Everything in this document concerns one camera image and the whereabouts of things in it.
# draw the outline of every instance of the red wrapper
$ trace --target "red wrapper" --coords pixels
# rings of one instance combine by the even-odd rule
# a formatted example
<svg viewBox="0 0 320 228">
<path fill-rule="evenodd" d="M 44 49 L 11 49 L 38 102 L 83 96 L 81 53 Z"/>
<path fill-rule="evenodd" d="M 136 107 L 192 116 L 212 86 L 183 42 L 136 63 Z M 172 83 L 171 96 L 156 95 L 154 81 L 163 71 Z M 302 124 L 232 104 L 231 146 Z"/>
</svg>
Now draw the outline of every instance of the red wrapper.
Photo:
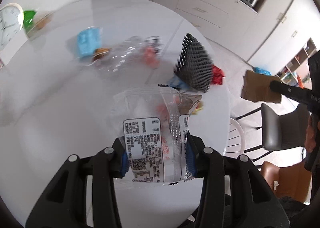
<svg viewBox="0 0 320 228">
<path fill-rule="evenodd" d="M 217 66 L 212 65 L 213 78 L 211 81 L 212 85 L 222 85 L 222 78 L 225 77 L 223 71 Z"/>
</svg>

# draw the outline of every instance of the cabinet handle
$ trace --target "cabinet handle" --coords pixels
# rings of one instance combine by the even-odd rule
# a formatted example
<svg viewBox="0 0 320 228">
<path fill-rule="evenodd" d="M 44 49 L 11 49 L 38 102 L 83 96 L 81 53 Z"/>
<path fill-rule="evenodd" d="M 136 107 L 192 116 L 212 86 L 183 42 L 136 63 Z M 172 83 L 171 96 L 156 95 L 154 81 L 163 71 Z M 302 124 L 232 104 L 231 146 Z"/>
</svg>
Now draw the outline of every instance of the cabinet handle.
<svg viewBox="0 0 320 228">
<path fill-rule="evenodd" d="M 196 28 L 201 28 L 201 26 L 200 25 L 198 25 L 198 24 L 195 24 L 195 23 L 191 23 L 194 27 L 196 27 Z"/>
<path fill-rule="evenodd" d="M 202 13 L 207 13 L 207 11 L 200 9 L 199 7 L 194 7 L 193 9 Z"/>
<path fill-rule="evenodd" d="M 283 18 L 281 19 L 281 23 L 284 24 L 285 20 L 287 20 L 287 16 L 283 16 Z"/>
<path fill-rule="evenodd" d="M 292 38 L 294 38 L 297 35 L 297 31 L 294 31 L 294 33 L 292 34 Z"/>
</svg>

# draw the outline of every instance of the wooden shelf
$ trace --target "wooden shelf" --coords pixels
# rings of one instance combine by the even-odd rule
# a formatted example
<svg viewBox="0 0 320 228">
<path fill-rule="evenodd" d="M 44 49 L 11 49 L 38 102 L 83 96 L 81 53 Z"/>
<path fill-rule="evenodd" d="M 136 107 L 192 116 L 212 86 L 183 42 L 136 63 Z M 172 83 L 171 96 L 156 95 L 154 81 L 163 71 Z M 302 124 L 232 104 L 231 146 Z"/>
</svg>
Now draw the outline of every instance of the wooden shelf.
<svg viewBox="0 0 320 228">
<path fill-rule="evenodd" d="M 307 48 L 308 49 L 306 50 L 306 52 L 307 52 L 309 57 L 312 56 L 313 54 L 315 54 L 316 51 L 317 51 L 316 45 L 314 44 L 314 42 L 313 42 L 313 40 L 311 38 L 307 42 Z"/>
<path fill-rule="evenodd" d="M 296 60 L 301 65 L 306 59 L 308 59 L 308 53 L 304 48 L 302 48 L 299 53 L 295 56 Z"/>
<path fill-rule="evenodd" d="M 293 80 L 298 83 L 294 73 L 296 73 L 301 79 L 304 79 L 309 74 L 309 68 L 307 66 L 308 58 L 316 52 L 316 46 L 310 38 L 307 42 L 306 49 L 303 47 L 277 75 L 286 84 L 293 84 Z"/>
</svg>

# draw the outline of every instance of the round white table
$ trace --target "round white table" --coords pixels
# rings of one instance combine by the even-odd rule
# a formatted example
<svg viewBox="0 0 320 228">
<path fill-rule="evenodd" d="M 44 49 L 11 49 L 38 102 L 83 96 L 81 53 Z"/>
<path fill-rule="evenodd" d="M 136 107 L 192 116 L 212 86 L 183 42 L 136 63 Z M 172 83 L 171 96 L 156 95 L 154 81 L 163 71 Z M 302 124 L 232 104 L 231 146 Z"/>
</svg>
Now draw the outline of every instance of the round white table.
<svg viewBox="0 0 320 228">
<path fill-rule="evenodd" d="M 133 35 L 160 36 L 164 44 L 160 67 L 136 65 L 109 78 L 94 67 L 84 67 L 76 59 L 75 36 L 90 26 L 102 28 L 105 47 Z M 214 61 L 200 32 L 159 4 L 80 0 L 56 11 L 52 21 L 20 48 L 0 71 L 0 195 L 21 224 L 69 155 L 92 156 L 113 143 L 116 134 L 106 119 L 115 94 L 145 83 L 166 83 L 172 77 L 188 32 Z M 211 86 L 203 101 L 204 109 L 190 117 L 190 133 L 223 154 L 230 115 L 228 88 Z M 127 189 L 116 184 L 124 228 L 175 228 L 199 205 L 202 179 L 171 186 L 135 184 Z"/>
</svg>

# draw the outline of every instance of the snack bag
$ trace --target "snack bag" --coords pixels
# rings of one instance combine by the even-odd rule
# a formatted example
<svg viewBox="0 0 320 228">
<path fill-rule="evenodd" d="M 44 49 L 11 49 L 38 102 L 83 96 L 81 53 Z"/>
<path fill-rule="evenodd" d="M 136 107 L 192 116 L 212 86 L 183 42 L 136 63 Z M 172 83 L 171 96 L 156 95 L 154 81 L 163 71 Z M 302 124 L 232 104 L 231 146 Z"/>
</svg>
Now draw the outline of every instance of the snack bag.
<svg viewBox="0 0 320 228">
<path fill-rule="evenodd" d="M 135 182 L 177 182 L 186 170 L 188 119 L 202 96 L 170 87 L 128 89 L 114 97 L 110 120 Z"/>
</svg>

